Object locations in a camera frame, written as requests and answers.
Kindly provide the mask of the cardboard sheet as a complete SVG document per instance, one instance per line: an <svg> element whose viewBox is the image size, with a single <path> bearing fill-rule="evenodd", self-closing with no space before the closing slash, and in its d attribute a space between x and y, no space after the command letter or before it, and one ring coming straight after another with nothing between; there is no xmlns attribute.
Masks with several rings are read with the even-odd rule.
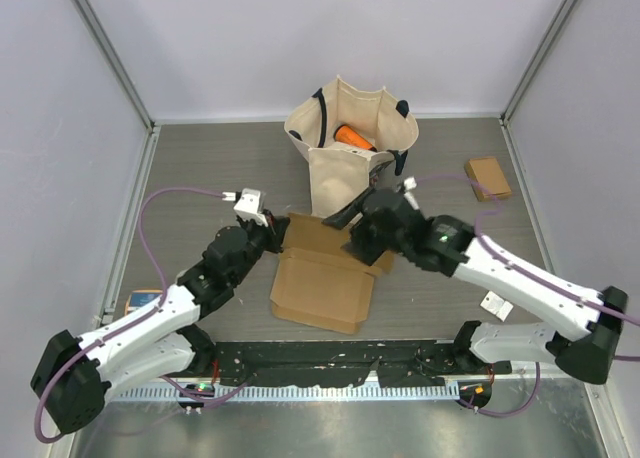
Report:
<svg viewBox="0 0 640 458"><path fill-rule="evenodd" d="M291 213L270 300L275 317L353 335L367 320L376 279L391 272L385 252L366 266L342 249L349 232Z"/></svg>

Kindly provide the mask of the brown cardboard box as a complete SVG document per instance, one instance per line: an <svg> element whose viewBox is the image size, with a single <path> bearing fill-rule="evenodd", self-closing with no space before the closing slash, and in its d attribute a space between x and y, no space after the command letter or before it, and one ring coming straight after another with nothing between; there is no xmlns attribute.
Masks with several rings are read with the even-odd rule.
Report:
<svg viewBox="0 0 640 458"><path fill-rule="evenodd" d="M478 201L491 201L493 197L504 200L512 195L511 187L496 157L478 157L464 165Z"/></svg>

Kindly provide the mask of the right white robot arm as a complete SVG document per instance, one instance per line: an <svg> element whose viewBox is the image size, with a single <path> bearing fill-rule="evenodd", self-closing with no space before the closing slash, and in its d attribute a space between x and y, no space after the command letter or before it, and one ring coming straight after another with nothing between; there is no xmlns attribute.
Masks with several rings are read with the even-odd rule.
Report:
<svg viewBox="0 0 640 458"><path fill-rule="evenodd" d="M348 229L343 248L366 265L390 251L423 271L482 287L538 317L524 325L464 323L451 349L460 371L527 361L554 364L585 383L607 381L628 304L621 289L579 286L517 257L458 218L427 217L406 186L369 187L323 223Z"/></svg>

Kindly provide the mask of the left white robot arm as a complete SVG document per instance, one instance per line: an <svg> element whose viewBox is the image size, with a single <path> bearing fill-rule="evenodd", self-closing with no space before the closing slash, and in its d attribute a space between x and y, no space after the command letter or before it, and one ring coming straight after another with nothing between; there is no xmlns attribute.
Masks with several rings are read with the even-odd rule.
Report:
<svg viewBox="0 0 640 458"><path fill-rule="evenodd" d="M205 375L214 345L198 322L234 297L264 253L281 252L289 224L268 211L239 219L220 229L202 258L148 304L79 336L62 330L51 337L30 382L38 398L38 440L50 440L44 416L60 435L72 434L128 389L174 373Z"/></svg>

